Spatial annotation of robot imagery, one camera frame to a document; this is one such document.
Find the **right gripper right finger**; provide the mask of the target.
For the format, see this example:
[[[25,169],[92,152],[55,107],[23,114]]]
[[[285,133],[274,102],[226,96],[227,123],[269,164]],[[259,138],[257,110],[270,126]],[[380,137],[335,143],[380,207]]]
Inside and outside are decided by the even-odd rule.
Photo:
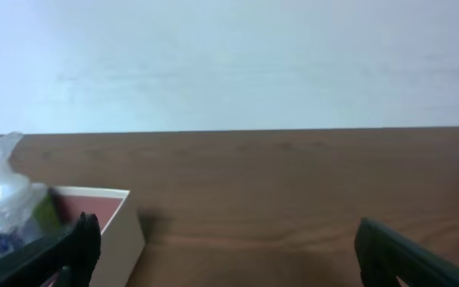
[[[457,265],[371,218],[361,219],[354,248],[366,287],[459,287]]]

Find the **blue pump bottle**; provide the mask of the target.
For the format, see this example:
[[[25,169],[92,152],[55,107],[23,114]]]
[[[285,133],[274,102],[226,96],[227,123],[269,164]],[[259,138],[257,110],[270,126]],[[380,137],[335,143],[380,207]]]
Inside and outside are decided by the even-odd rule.
[[[18,132],[0,137],[0,258],[61,228],[48,186],[10,164],[22,138]]]

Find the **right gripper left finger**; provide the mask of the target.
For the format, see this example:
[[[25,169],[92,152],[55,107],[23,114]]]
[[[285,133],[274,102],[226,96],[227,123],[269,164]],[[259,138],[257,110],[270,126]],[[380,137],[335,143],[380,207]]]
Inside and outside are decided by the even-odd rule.
[[[0,258],[1,286],[88,286],[101,255],[95,214],[81,213],[75,224]]]

